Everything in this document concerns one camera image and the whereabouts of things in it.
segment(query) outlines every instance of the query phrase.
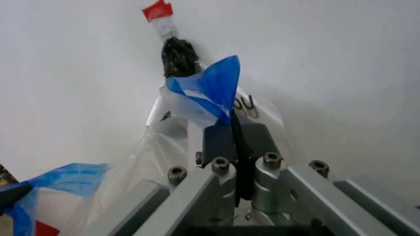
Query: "black object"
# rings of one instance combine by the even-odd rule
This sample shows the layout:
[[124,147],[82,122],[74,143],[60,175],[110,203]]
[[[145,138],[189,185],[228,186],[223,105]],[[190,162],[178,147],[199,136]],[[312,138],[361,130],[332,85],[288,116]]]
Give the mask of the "black object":
[[12,206],[16,201],[20,200],[29,191],[32,186],[28,183],[23,183],[21,186],[0,192],[0,212]]
[[216,122],[203,132],[203,162],[205,167],[218,156],[225,157],[237,169],[236,201],[250,200],[254,186],[255,161],[266,152],[279,151],[267,127],[248,120],[232,111],[231,124]]
[[330,236],[310,226],[214,226],[191,227],[187,236]]
[[166,78],[187,77],[201,72],[198,56],[186,40],[176,37],[167,39],[161,56]]

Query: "hex socket bolt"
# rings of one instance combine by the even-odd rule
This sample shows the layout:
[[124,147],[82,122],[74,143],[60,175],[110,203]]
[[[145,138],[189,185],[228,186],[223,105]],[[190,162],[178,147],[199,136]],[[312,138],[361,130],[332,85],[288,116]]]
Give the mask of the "hex socket bolt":
[[221,156],[213,158],[211,170],[219,175],[226,174],[229,171],[229,160]]
[[168,170],[168,180],[173,185],[178,185],[185,177],[187,177],[187,170],[182,166],[173,166]]
[[330,171],[330,167],[323,161],[320,160],[313,160],[309,163],[309,166],[322,175],[324,178],[328,177],[328,172]]
[[270,169],[278,169],[281,164],[281,156],[276,152],[266,152],[263,156],[264,166]]

